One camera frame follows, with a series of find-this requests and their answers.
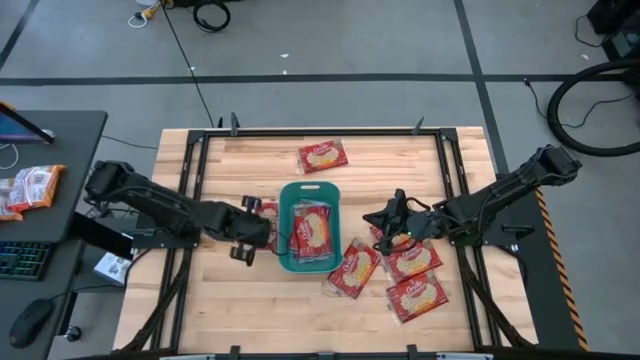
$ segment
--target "desk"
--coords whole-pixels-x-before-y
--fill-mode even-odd
[[[482,128],[457,130],[473,192],[495,180],[491,157]],[[153,181],[177,189],[187,134],[187,130],[163,132]],[[382,209],[396,187],[425,203],[445,197],[435,140],[424,137],[342,137],[348,166],[298,174],[296,148],[331,138],[214,138],[207,153],[202,199],[239,205],[245,194],[276,199],[282,186],[292,181],[332,181],[342,193],[341,230],[346,248],[354,237],[370,243],[362,214]],[[197,160],[194,155],[192,173]],[[192,174],[187,195],[193,192],[194,178]],[[326,274],[287,273],[267,252],[259,253],[253,267],[247,268],[229,259],[229,244],[203,238],[193,255],[179,352],[228,353],[232,345],[240,345],[243,353],[402,352],[407,344],[417,344],[420,351],[471,350],[455,251],[446,240],[433,244],[444,263],[436,275],[450,302],[397,327],[386,309],[385,289],[390,285],[381,268],[353,301],[323,294],[321,282]],[[494,248],[486,247],[483,252],[496,303],[523,336],[536,342],[517,261]],[[154,250],[132,269],[115,348],[132,339],[155,307],[164,259],[163,250]],[[171,320],[171,314],[165,321]],[[483,315],[480,325],[488,343]]]
[[[91,167],[107,114],[101,111],[21,111],[25,118],[56,134],[52,145],[17,145],[20,161],[11,170],[0,171],[2,178],[13,177],[22,168],[64,164],[66,171],[58,182],[53,206],[25,212],[23,221],[0,223],[0,240],[57,242],[42,281],[0,280],[0,354],[11,360],[44,359],[57,334],[69,296],[55,299],[55,309],[35,342],[25,349],[9,345],[9,330],[16,316],[35,299],[48,298],[72,288],[84,245],[67,239],[67,230]],[[0,152],[0,162],[13,161],[12,151]]]

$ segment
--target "keyboard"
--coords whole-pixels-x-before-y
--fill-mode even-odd
[[[0,280],[41,280],[54,247],[48,242],[0,241]]]

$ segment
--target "teal basket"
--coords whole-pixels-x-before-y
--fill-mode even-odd
[[[333,256],[308,263],[298,263],[293,254],[288,251],[289,239],[293,231],[293,205],[301,200],[322,201],[331,206],[329,214],[329,229],[333,246]],[[278,214],[278,253],[283,268],[304,274],[319,274],[331,272],[342,263],[342,246],[340,243],[340,190],[334,184],[326,181],[294,182],[285,186],[280,192],[280,214]]]

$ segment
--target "red wrapper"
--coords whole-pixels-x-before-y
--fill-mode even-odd
[[[271,250],[276,251],[277,239],[278,239],[278,204],[277,203],[262,203],[256,214],[265,219],[271,221],[271,232],[269,233],[269,244],[259,250]]]
[[[382,235],[382,232],[371,232],[374,236]],[[433,270],[442,265],[442,261],[433,248],[430,240],[424,240],[422,244],[413,245],[413,238],[407,234],[397,235],[391,240],[394,245],[394,251],[389,256],[383,256],[382,261],[385,269],[391,276],[394,283],[401,283],[415,275],[423,273],[427,270]]]
[[[449,301],[432,271],[390,287],[387,297],[389,308],[402,324]]]
[[[339,294],[357,299],[378,263],[377,251],[354,240],[345,251],[340,267],[329,275],[329,284]]]
[[[305,174],[349,163],[340,140],[299,148],[298,162]]]
[[[297,207],[294,228],[299,259],[317,260],[333,254],[328,207],[317,205]]]

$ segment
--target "black desk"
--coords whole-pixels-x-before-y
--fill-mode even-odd
[[[52,130],[56,140],[53,145],[17,145],[20,161],[13,169],[0,171],[0,177],[13,177],[20,169],[34,165],[63,164],[67,169],[60,178],[51,208],[27,211],[20,222],[0,223],[0,240],[58,243],[42,281],[0,280],[0,358],[46,359],[67,308],[69,295],[55,300],[54,313],[31,346],[20,350],[11,347],[9,329],[16,316],[31,301],[64,293],[74,285],[84,244],[79,239],[67,239],[67,231],[107,114],[102,111],[21,111],[20,114],[34,124]],[[13,151],[1,151],[0,163],[11,163],[13,156]]]

